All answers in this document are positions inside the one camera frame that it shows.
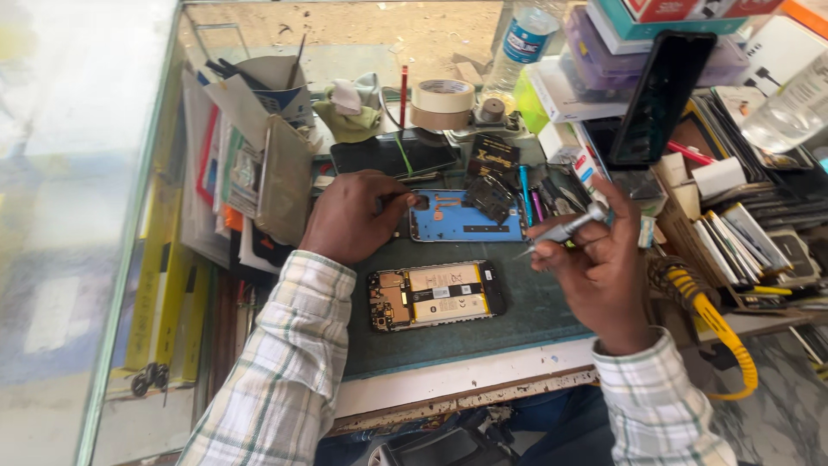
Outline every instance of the hand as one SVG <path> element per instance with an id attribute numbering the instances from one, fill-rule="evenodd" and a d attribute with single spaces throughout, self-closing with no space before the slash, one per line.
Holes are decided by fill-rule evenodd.
<path id="1" fill-rule="evenodd" d="M 379 170 L 344 173 L 316 202 L 299 249 L 342 265 L 355 264 L 391 238 L 400 217 L 414 204 L 411 190 Z"/>
<path id="2" fill-rule="evenodd" d="M 554 241 L 538 242 L 532 268 L 555 273 L 572 313 L 598 334 L 608 353 L 633 354 L 655 342 L 643 311 L 643 264 L 638 256 L 641 212 L 611 182 L 594 179 L 593 186 L 607 197 L 614 212 L 612 226 L 597 221 L 582 226 L 572 237 L 576 250 Z M 552 217 L 527 234 L 535 238 L 574 217 Z"/>

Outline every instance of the plastic water bottle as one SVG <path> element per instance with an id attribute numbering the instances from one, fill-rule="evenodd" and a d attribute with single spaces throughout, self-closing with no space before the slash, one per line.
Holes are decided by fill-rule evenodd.
<path id="1" fill-rule="evenodd" d="M 800 71 L 742 123 L 742 135 L 785 153 L 828 126 L 828 52 Z"/>
<path id="2" fill-rule="evenodd" d="M 503 36 L 503 46 L 494 57 L 494 67 L 480 93 L 480 101 L 494 97 L 506 105 L 506 114 L 515 110 L 512 91 L 520 70 L 538 61 L 561 27 L 552 16 L 553 2 L 522 1 L 515 7 L 512 23 Z"/>

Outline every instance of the barcode sticker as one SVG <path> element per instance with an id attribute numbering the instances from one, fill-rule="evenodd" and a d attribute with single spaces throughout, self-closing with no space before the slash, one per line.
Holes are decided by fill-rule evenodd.
<path id="1" fill-rule="evenodd" d="M 449 287 L 441 286 L 439 288 L 431 289 L 432 294 L 434 294 L 434 299 L 440 298 L 449 298 L 451 294 L 449 294 Z"/>

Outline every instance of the shirt cuff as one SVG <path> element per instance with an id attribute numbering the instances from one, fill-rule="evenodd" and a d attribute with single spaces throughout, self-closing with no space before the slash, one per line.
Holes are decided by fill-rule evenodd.
<path id="1" fill-rule="evenodd" d="M 270 300 L 289 306 L 296 306 L 299 297 L 319 301 L 304 303 L 302 308 L 324 313 L 331 301 L 350 303 L 356 280 L 356 272 L 342 264 L 310 251 L 295 250 L 287 256 Z"/>
<path id="2" fill-rule="evenodd" d="M 601 390 L 615 405 L 670 404 L 684 399 L 693 389 L 672 336 L 665 328 L 653 328 L 660 337 L 642 352 L 613 357 L 599 352 L 599 342 L 593 347 Z"/>

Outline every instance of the blue phone back cover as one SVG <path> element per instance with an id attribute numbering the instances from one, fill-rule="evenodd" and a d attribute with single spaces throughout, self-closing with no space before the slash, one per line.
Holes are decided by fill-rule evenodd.
<path id="1" fill-rule="evenodd" d="M 428 196 L 428 210 L 409 209 L 411 235 L 414 241 L 523 241 L 523 222 L 517 206 L 509 208 L 509 218 L 498 223 L 473 206 L 443 206 L 450 201 L 437 201 L 435 197 L 465 199 L 465 190 L 415 189 L 416 196 Z M 434 220 L 434 207 L 440 205 L 443 219 Z"/>

